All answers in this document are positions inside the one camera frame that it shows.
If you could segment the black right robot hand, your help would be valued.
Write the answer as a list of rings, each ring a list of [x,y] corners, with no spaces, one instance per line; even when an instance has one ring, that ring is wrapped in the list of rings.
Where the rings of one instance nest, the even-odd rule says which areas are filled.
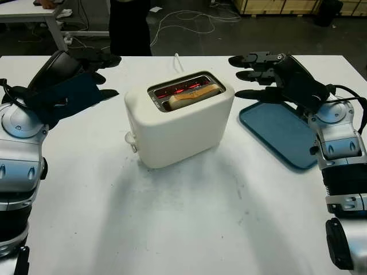
[[[287,101],[313,109],[319,108],[330,96],[326,86],[292,55],[251,52],[230,57],[228,62],[231,66],[243,68],[236,73],[238,79],[257,82],[265,87],[262,90],[238,91],[236,97],[274,104]]]

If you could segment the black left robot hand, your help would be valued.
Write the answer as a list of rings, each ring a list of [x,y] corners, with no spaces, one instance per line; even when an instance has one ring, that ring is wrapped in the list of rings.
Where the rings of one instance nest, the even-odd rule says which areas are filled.
[[[98,70],[113,68],[122,58],[100,49],[75,49],[55,52],[33,77],[28,89],[43,90],[62,83],[82,73],[89,73],[97,85],[106,82]]]

